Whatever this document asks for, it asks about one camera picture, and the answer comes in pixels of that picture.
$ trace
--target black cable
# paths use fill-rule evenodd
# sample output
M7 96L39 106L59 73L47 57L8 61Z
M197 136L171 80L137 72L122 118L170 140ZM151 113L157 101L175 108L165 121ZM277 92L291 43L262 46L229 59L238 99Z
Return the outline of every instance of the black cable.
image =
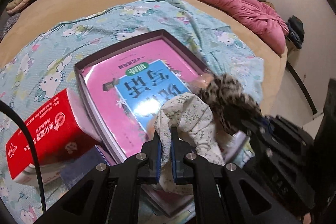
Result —
M27 139L27 142L28 142L28 145L31 151L31 156L33 157L35 170L36 170L37 183L38 183L39 190L40 190L42 212L45 213L47 211L47 208L46 208L46 203L45 203L43 180L42 180L40 164L39 164L39 160L37 157L37 152L36 152L33 138L31 137L27 126L25 125L24 121L20 118L20 116L17 115L16 112L13 109L11 109L9 105L5 104L1 100L0 100L0 112L7 115L14 123L16 123L16 125L22 130L22 133Z

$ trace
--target tan mattress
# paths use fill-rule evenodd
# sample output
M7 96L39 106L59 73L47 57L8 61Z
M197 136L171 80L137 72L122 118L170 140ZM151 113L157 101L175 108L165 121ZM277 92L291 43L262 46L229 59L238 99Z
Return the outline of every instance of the tan mattress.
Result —
M48 31L62 21L74 20L92 15L109 7L136 0L38 0L25 9L0 43L0 67L3 67L29 42L39 34ZM264 59L264 81L262 84L264 99L261 103L263 114L269 114L280 88L284 74L287 50L279 57L253 32L241 25L223 11L198 0L185 0L203 12L230 25L255 53Z

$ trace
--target green label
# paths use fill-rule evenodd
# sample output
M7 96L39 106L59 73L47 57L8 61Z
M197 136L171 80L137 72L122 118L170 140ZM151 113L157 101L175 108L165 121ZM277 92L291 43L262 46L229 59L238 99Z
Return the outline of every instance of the green label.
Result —
M126 70L126 75L127 76L133 76L133 75L137 74L138 72L141 72L141 71L145 70L148 67L149 67L148 63L142 62L139 65L136 65L136 66L131 67L130 69Z

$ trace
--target floor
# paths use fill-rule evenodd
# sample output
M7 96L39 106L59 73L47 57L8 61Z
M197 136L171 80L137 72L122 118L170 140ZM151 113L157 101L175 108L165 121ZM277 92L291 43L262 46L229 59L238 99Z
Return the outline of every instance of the floor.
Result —
M280 90L271 110L272 116L277 114L300 127L313 120L311 108L288 70L285 70Z

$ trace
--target pink heart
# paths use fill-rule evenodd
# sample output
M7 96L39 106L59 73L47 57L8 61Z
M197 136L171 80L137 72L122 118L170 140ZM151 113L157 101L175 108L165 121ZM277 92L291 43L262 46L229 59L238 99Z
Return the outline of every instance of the pink heart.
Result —
M39 46L40 46L40 44L33 45L33 46L31 47L31 49L33 50L33 52L36 52L37 49L39 48Z

